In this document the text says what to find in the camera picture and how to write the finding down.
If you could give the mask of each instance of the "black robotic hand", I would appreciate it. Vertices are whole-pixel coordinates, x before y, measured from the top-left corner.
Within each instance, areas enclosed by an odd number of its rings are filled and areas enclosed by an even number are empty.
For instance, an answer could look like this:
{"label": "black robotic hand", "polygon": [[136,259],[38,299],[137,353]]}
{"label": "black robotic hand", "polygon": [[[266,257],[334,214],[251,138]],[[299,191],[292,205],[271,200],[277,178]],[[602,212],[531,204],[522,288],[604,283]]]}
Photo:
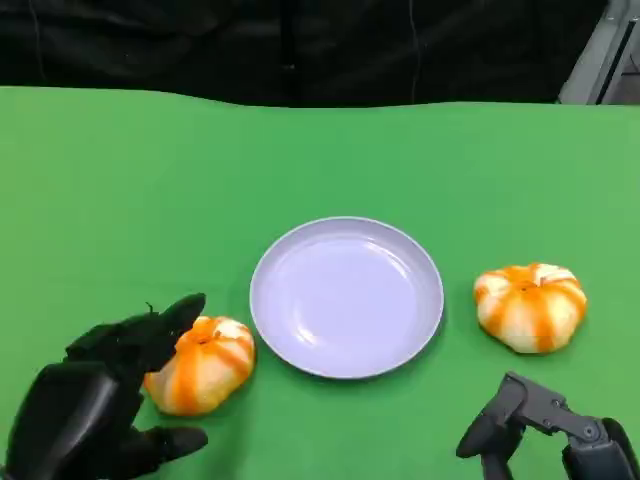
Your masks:
{"label": "black robotic hand", "polygon": [[528,426],[546,435],[566,433],[562,460],[571,480],[640,480],[631,442],[618,422],[577,415],[562,395],[514,373],[505,375],[456,455],[480,455],[485,480],[512,480],[507,462]]}
{"label": "black robotic hand", "polygon": [[9,480],[125,480],[157,470],[207,443],[196,428],[132,427],[147,372],[173,356],[205,305],[191,295],[164,313],[99,325],[46,366],[20,407],[0,477]]}

